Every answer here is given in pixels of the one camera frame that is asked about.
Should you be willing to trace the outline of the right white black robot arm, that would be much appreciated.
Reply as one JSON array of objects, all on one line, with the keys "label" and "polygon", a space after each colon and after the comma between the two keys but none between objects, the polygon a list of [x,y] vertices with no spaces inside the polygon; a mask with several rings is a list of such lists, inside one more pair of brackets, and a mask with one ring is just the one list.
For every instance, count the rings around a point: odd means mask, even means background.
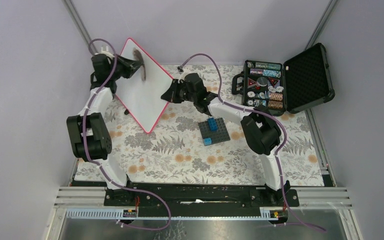
[{"label": "right white black robot arm", "polygon": [[197,73],[187,73],[182,79],[173,79],[161,95],[169,103],[193,103],[198,112],[220,117],[241,126],[248,147],[259,155],[264,171],[267,201],[273,206],[288,207],[286,187],[279,152],[285,144],[286,131],[264,106],[246,107],[223,100],[207,91]]}]

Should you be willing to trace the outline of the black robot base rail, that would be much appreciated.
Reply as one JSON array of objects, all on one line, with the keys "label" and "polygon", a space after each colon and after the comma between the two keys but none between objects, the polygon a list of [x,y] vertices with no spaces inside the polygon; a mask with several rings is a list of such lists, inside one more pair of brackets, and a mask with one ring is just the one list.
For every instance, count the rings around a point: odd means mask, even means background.
[{"label": "black robot base rail", "polygon": [[131,182],[133,190],[107,189],[104,205],[132,207],[139,217],[258,217],[260,209],[300,205],[287,183],[285,195],[268,186]]}]

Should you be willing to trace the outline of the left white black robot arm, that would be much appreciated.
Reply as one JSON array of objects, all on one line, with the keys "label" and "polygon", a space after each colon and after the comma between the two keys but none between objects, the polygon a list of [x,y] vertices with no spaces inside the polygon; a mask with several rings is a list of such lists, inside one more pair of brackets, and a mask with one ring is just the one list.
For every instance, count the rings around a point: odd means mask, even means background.
[{"label": "left white black robot arm", "polygon": [[133,58],[117,54],[97,53],[91,57],[90,95],[79,114],[66,119],[73,154],[94,164],[106,182],[106,193],[124,206],[132,204],[135,192],[125,171],[111,159],[112,139],[103,113],[115,97],[116,81],[129,79],[145,68],[142,54],[134,50]]}]

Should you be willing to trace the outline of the red framed whiteboard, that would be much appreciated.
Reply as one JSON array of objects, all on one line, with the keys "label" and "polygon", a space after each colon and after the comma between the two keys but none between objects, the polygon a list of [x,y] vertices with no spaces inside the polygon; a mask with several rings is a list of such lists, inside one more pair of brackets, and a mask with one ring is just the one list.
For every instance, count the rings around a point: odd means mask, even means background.
[{"label": "red framed whiteboard", "polygon": [[168,105],[161,96],[169,89],[173,77],[132,38],[126,40],[120,55],[132,60],[134,50],[141,53],[145,67],[139,68],[130,78],[118,79],[115,94],[143,131],[149,134]]}]

